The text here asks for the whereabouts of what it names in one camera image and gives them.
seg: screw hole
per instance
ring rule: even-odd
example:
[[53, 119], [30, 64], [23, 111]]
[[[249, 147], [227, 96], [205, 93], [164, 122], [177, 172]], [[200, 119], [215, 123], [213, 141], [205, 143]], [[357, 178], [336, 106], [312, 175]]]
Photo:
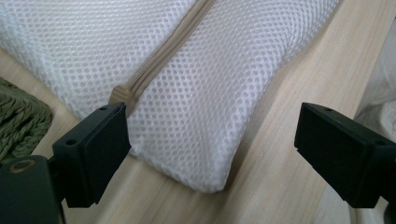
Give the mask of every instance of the screw hole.
[[384, 142], [381, 141], [381, 140], [376, 140], [376, 141], [374, 141], [374, 143], [375, 143], [376, 145], [379, 145], [379, 146], [385, 146], [385, 145], [386, 145], [386, 143], [384, 143]]
[[34, 160], [18, 161], [17, 163], [15, 163], [11, 167], [9, 167], [9, 171], [13, 174], [17, 174], [17, 173], [29, 170], [34, 165], [35, 165]]
[[70, 140], [67, 140], [67, 141], [66, 141], [66, 144], [67, 144], [68, 146], [73, 146], [76, 142], [77, 142], [76, 140], [70, 139]]

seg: black plastic part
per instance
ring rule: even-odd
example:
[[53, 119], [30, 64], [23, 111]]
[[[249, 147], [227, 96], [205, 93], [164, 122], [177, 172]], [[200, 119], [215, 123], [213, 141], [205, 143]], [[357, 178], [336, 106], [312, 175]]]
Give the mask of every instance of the black plastic part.
[[55, 161], [54, 157], [51, 157], [48, 160], [50, 176], [52, 178], [52, 185], [55, 189], [55, 195], [58, 202], [61, 202], [64, 199], [65, 191], [66, 191], [66, 183], [64, 182], [64, 177], [62, 176], [61, 171], [59, 170], [58, 164]]
[[0, 223], [63, 223], [47, 159], [30, 156], [0, 169]]
[[396, 144], [387, 138], [330, 108], [303, 103], [294, 145], [352, 207], [373, 208], [380, 195], [396, 203]]
[[131, 148], [123, 103], [90, 114], [53, 145], [69, 207], [99, 203]]

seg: light wood surface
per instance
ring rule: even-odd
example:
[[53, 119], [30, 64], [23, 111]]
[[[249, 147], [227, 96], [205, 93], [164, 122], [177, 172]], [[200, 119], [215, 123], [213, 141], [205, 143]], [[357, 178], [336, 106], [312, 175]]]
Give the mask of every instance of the light wood surface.
[[[301, 102], [353, 117], [396, 15], [394, 0], [346, 0], [313, 43], [275, 76], [238, 148], [226, 190], [203, 194], [128, 156], [101, 202], [67, 208], [68, 223], [309, 223], [325, 182], [293, 146]], [[0, 76], [47, 103], [49, 134], [35, 154], [78, 119], [21, 65], [0, 50]]]

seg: white mesh fabric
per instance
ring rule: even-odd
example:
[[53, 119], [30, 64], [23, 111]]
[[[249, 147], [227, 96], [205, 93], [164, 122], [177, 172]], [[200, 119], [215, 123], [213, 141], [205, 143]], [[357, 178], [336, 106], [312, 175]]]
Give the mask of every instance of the white mesh fabric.
[[223, 189], [249, 116], [336, 1], [218, 1], [129, 117], [132, 153], [203, 192]]
[[85, 118], [161, 45], [194, 2], [2, 0], [0, 48]]
[[[255, 104], [336, 0], [219, 0], [128, 118], [131, 152], [184, 184], [223, 189]], [[31, 3], [0, 8], [0, 47], [81, 117], [106, 104], [191, 1]]]

